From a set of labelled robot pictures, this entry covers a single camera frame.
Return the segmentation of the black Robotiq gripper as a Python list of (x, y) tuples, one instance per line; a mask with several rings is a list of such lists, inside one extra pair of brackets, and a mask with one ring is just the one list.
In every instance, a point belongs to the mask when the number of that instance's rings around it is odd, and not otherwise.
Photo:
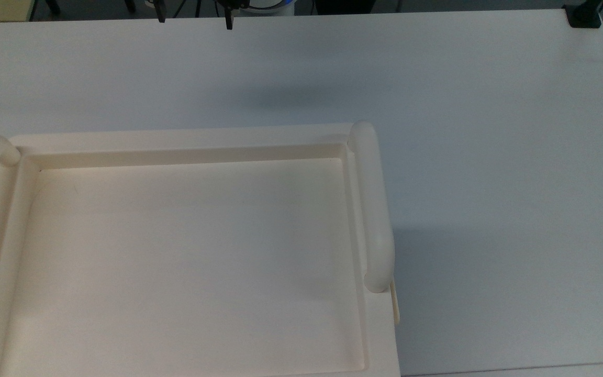
[[(226, 27), (229, 30), (233, 29), (233, 10), (246, 9), (250, 5), (249, 0), (218, 0), (217, 3), (224, 8)], [(155, 0), (155, 12), (158, 21), (160, 23), (165, 23), (167, 14), (165, 0)]]

